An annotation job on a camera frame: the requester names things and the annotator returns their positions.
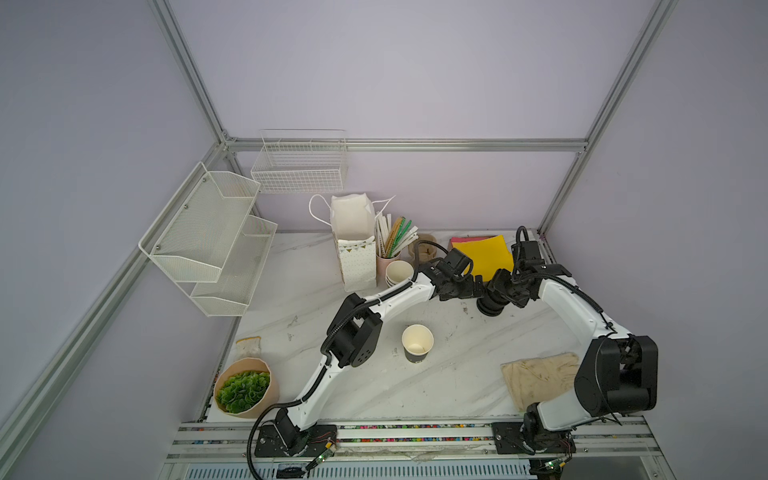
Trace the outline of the stack of black cup lids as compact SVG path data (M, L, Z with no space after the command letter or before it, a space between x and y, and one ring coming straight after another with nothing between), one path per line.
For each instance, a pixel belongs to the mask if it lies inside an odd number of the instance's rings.
M506 269L497 270L485 284L483 294L477 299L477 308L485 316L499 316L505 307L511 303L508 287L511 283L511 272Z

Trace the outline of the stack of green paper cups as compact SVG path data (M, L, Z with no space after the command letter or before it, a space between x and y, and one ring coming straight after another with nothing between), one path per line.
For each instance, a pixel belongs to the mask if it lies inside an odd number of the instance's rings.
M385 281L389 287L393 287L413 277L413 266L404 260L393 260L385 269Z

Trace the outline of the black paper cup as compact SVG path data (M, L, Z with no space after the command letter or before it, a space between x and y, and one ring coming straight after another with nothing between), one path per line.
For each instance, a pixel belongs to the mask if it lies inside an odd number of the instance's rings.
M406 359L411 363L420 363L433 349L434 335L425 325L414 324L403 331L401 342Z

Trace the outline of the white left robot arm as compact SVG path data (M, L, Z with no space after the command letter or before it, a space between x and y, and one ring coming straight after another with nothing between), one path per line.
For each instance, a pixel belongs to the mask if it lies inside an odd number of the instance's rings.
M333 383L348 368L364 364L375 352L384 323L433 298L441 301L477 298L482 281L472 275L473 261L457 249L446 250L413 269L411 277L371 296L348 295L326 331L321 358L298 397L276 406L273 420L287 449L316 425Z

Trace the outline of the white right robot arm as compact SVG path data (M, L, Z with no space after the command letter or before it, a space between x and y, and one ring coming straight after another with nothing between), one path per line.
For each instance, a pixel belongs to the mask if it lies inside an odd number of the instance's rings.
M658 396L657 344L620 326L565 267L546 262L523 226L515 233L511 253L513 270L500 277L502 298L518 307L543 301L584 347L573 387L526 408L524 445L543 451L578 426L653 409Z

